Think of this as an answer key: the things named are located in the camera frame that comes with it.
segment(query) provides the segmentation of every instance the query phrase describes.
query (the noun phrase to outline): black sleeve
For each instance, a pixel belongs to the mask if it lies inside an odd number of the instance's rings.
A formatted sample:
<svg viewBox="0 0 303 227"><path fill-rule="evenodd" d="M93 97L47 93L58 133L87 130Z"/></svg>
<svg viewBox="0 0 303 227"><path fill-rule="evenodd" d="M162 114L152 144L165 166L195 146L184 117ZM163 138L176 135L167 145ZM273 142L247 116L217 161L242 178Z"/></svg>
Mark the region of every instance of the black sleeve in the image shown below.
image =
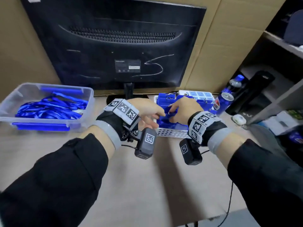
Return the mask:
<svg viewBox="0 0 303 227"><path fill-rule="evenodd" d="M107 165L93 134L68 141L0 194L4 227L78 226L97 199Z"/></svg>
<svg viewBox="0 0 303 227"><path fill-rule="evenodd" d="M261 227L303 226L303 169L296 163L247 140L228 174Z"/></svg>

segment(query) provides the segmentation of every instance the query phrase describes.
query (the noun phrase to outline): desk surface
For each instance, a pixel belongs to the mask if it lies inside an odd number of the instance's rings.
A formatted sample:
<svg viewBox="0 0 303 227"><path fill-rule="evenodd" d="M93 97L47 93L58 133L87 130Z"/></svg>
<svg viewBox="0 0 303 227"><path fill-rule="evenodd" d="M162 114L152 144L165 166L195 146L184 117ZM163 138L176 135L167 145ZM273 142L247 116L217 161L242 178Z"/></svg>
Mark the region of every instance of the desk surface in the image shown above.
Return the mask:
<svg viewBox="0 0 303 227"><path fill-rule="evenodd" d="M106 97L96 97L94 116L105 105ZM237 133L255 141L249 131L236 127L229 115L223 114L222 118ZM78 135L18 131L0 123L0 190L40 157ZM80 226L179 226L224 214L232 183L226 169L210 152L203 155L201 164L186 165L179 142L158 137L154 155L148 160L136 158L133 149L127 147L117 150L108 164L98 199ZM231 211L245 207L234 187Z"/></svg>

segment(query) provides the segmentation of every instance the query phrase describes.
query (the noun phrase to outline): human hand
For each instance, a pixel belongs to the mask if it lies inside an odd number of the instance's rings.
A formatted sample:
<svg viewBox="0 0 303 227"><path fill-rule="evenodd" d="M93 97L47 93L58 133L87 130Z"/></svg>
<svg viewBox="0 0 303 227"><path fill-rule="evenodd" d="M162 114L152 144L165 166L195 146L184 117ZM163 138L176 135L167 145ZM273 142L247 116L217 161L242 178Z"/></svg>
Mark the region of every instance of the human hand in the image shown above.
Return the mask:
<svg viewBox="0 0 303 227"><path fill-rule="evenodd" d="M182 97L178 99L173 105L169 112L174 112L177 108L178 112L175 116L170 117L169 121L173 123L181 123L187 125L189 118L198 111L203 111L200 104L197 103L195 99L188 97Z"/></svg>
<svg viewBox="0 0 303 227"><path fill-rule="evenodd" d="M159 127L152 118L159 119L160 116L165 116L165 112L162 107L150 99L134 98L128 99L127 101L139 110L139 116L141 117L141 121L138 124L139 130L143 130L146 127L151 129Z"/></svg>

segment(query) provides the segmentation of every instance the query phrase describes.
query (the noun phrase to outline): monitor back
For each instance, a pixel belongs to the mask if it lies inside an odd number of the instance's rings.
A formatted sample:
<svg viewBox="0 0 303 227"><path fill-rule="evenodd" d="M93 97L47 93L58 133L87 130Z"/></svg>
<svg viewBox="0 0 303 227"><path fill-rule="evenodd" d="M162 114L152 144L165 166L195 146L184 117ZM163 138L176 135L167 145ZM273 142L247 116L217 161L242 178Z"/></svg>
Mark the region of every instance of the monitor back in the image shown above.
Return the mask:
<svg viewBox="0 0 303 227"><path fill-rule="evenodd" d="M21 0L61 82L178 87L206 8L143 0Z"/></svg>

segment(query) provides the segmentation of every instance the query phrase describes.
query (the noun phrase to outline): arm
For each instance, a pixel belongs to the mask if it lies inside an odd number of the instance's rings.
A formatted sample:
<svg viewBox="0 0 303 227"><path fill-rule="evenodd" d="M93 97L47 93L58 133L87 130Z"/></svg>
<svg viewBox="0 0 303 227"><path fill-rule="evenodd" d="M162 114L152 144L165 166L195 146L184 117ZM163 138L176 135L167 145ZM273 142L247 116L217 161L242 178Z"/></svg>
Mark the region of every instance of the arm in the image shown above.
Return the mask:
<svg viewBox="0 0 303 227"><path fill-rule="evenodd" d="M179 109L171 122L189 124L191 116L203 110L195 100L185 97L175 104L170 111L177 107ZM216 131L211 134L218 138ZM228 170L230 179L239 188L248 210L261 227L302 226L301 167L232 132L217 144L216 149L211 149L213 145L210 145L208 139L210 151Z"/></svg>
<svg viewBox="0 0 303 227"><path fill-rule="evenodd" d="M132 99L131 104L140 111L141 128L156 128L148 116L165 114L148 99ZM0 194L3 226L78 226L97 199L114 151L107 134L91 126L40 158Z"/></svg>

